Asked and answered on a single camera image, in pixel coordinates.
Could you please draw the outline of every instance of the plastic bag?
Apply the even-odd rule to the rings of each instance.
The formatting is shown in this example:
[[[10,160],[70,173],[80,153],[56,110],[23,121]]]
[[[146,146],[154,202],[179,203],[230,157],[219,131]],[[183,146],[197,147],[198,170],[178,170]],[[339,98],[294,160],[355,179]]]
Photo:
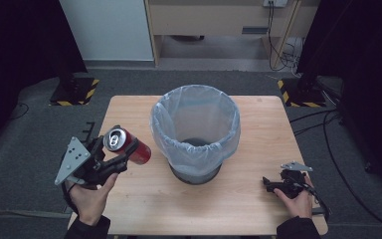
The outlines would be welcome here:
[[[190,85],[165,94],[151,111],[154,141],[178,172],[207,175],[236,151],[240,113],[225,93]]]

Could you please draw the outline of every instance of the sleeve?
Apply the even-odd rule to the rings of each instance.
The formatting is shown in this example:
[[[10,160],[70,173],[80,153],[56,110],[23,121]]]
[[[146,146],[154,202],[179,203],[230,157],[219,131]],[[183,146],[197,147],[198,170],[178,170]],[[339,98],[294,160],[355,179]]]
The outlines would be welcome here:
[[[278,228],[278,239],[319,239],[320,235],[314,223],[309,218],[294,217]]]
[[[80,221],[79,217],[71,225],[65,239],[106,239],[110,220],[102,216],[96,226],[89,226]]]

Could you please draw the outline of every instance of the soda can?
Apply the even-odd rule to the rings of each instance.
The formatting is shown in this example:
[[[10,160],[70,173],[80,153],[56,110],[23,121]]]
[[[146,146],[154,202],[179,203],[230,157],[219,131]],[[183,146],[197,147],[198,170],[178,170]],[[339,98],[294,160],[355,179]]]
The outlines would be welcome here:
[[[135,140],[136,137],[132,135],[125,128],[120,127],[120,125],[115,125],[111,128],[103,137],[103,145],[107,150],[121,154],[125,152],[125,149]],[[136,164],[144,164],[151,157],[150,148],[138,140],[138,148],[131,154],[129,160]]]

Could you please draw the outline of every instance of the black curtain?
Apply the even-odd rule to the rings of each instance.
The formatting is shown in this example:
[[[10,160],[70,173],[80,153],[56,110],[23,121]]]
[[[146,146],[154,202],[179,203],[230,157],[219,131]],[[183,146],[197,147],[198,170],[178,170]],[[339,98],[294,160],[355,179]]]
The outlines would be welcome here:
[[[321,51],[318,47],[329,31],[326,50]],[[382,169],[382,2],[322,0],[305,41],[299,72],[312,70],[309,60],[317,51],[326,54],[317,65],[319,74],[344,81],[338,107],[346,126],[367,160]]]
[[[68,71],[87,71],[59,1],[0,0],[0,129],[22,89],[59,76],[50,50]]]

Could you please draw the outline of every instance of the gray carpet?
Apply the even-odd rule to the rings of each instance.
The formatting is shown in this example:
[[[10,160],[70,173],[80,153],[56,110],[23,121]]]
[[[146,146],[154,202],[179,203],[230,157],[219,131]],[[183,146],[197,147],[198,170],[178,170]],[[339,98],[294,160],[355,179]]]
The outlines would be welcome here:
[[[213,86],[226,94],[280,96],[277,80],[290,73],[183,72],[91,70],[100,82],[86,106],[51,107],[49,98],[58,84],[49,79],[25,89],[19,97],[24,105],[0,131],[0,210],[62,213],[65,202],[53,183],[68,138],[86,138],[83,130],[95,122],[97,136],[112,96],[163,95],[190,84]],[[326,108],[286,108],[290,120]],[[324,115],[292,124],[299,130],[322,123]],[[382,174],[363,170],[364,160],[339,120],[326,127],[331,150],[342,174],[365,205],[382,218]],[[323,238],[382,238],[382,224],[362,208],[350,194],[327,151],[322,127],[296,136],[305,163],[314,168],[311,178],[331,208],[329,231]],[[0,238],[62,238],[68,219],[0,217]]]

